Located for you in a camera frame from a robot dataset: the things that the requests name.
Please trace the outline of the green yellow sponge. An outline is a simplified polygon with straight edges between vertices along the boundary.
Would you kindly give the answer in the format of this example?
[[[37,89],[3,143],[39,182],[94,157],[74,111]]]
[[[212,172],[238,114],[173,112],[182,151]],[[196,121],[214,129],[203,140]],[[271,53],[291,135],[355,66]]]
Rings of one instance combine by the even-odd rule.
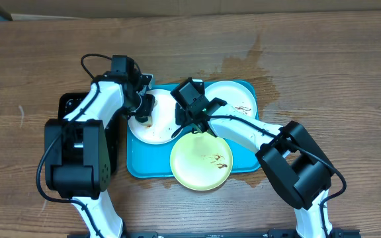
[[[156,105],[157,100],[153,95],[145,95],[135,119],[143,126],[151,126],[153,124],[152,112]]]

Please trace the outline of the white plate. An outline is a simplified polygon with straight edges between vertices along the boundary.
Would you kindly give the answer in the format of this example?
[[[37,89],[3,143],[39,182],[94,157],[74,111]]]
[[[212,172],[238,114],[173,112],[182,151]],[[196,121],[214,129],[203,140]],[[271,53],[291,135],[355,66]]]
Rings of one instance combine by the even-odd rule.
[[[234,81],[219,81],[207,86],[205,97],[208,100],[219,98],[233,106],[238,112],[257,117],[257,105],[253,94],[242,84]]]
[[[143,125],[134,117],[128,121],[132,134],[140,141],[158,145],[171,141],[173,133],[179,129],[175,123],[176,101],[165,89],[153,89],[148,92],[155,97],[156,104],[151,112],[152,124]]]

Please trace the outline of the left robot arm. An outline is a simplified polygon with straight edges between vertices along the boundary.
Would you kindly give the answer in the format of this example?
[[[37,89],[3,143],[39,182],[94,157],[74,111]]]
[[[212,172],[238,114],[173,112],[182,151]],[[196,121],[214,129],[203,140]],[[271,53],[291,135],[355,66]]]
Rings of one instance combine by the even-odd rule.
[[[72,204],[89,237],[125,237],[124,222],[108,194],[111,163],[106,128],[117,116],[152,124],[155,98],[147,93],[152,75],[128,56],[109,58],[110,70],[92,76],[91,89],[70,113],[44,128],[45,152],[36,170],[36,187],[47,201]]]

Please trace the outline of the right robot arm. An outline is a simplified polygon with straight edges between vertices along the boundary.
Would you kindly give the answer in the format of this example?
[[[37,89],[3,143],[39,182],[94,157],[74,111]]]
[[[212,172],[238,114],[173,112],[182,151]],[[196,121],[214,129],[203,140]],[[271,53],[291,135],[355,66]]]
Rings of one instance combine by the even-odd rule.
[[[225,100],[208,99],[204,82],[197,79],[186,79],[171,96],[181,128],[192,126],[255,154],[275,192],[294,208],[300,237],[332,236],[327,201],[337,170],[303,125],[280,126],[246,116]]]

